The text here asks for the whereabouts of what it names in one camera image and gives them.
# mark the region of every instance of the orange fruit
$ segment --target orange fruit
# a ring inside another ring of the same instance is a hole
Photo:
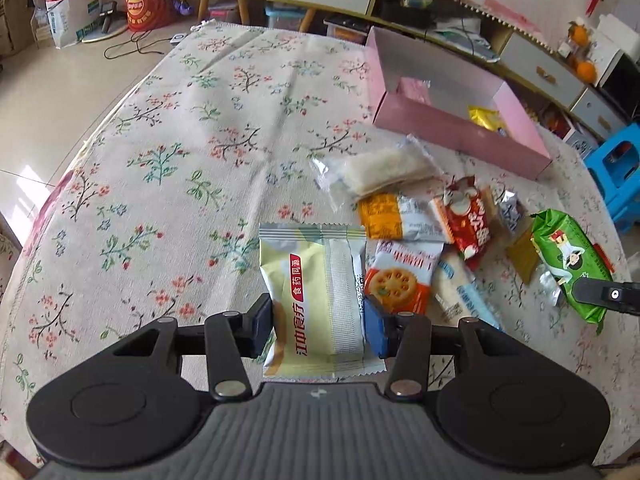
[[[581,61],[578,63],[575,68],[575,73],[580,81],[588,85],[594,84],[598,78],[596,67],[591,61]]]
[[[578,44],[578,46],[589,45],[589,31],[584,25],[577,25],[572,22],[569,28],[569,37]]]

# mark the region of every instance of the orange drawer handle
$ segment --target orange drawer handle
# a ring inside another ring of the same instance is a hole
[[[536,74],[538,74],[546,82],[551,83],[552,85],[556,84],[556,78],[553,77],[551,74],[547,73],[546,70],[541,66],[536,67]]]
[[[601,115],[598,116],[598,124],[602,126],[605,130],[607,130],[609,133],[611,133],[611,125]]]

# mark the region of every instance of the blue gripper pad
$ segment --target blue gripper pad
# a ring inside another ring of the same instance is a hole
[[[366,296],[364,298],[364,335],[375,355],[380,359],[389,357],[389,339],[385,336],[384,322]]]

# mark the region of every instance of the blue plastic stool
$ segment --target blue plastic stool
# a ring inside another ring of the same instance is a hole
[[[613,152],[623,142],[628,142],[631,147],[616,157]],[[628,229],[635,218],[640,219],[640,202],[636,205],[636,197],[640,196],[640,126],[632,124],[626,127],[591,153],[584,163],[614,222],[618,218],[620,228],[624,224],[624,230]]]
[[[636,186],[640,187],[640,173],[635,174]],[[640,222],[640,193],[629,199],[619,195],[607,205],[613,223],[620,233],[626,233],[635,222]]]

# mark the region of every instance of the yellow wrapper in box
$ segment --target yellow wrapper in box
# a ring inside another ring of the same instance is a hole
[[[378,193],[360,200],[358,212],[372,240],[452,241],[431,210],[421,210],[413,198]]]
[[[504,122],[503,118],[500,116],[500,112],[497,110],[488,110],[487,108],[470,106],[469,118],[478,126],[482,126],[492,132],[497,132],[503,137],[509,136],[507,124]]]
[[[269,377],[340,378],[384,371],[364,342],[363,227],[260,224],[260,271],[276,334]]]

